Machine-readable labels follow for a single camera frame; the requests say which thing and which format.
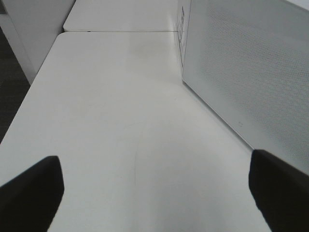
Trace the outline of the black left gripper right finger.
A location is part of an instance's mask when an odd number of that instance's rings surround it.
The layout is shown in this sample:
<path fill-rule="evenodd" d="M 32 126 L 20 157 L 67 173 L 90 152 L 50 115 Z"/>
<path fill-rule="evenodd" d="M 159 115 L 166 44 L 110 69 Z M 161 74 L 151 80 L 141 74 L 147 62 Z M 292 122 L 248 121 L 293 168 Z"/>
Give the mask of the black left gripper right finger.
<path fill-rule="evenodd" d="M 309 177 L 266 150 L 252 151 L 249 189 L 273 232 L 309 230 Z"/>

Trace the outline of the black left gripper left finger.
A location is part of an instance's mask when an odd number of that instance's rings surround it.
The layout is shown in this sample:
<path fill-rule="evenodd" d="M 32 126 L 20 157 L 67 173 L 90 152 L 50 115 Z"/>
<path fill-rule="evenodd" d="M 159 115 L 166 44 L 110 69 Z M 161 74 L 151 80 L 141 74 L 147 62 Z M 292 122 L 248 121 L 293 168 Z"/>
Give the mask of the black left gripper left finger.
<path fill-rule="evenodd" d="M 64 194 L 58 156 L 48 156 L 0 188 L 2 232 L 46 232 Z"/>

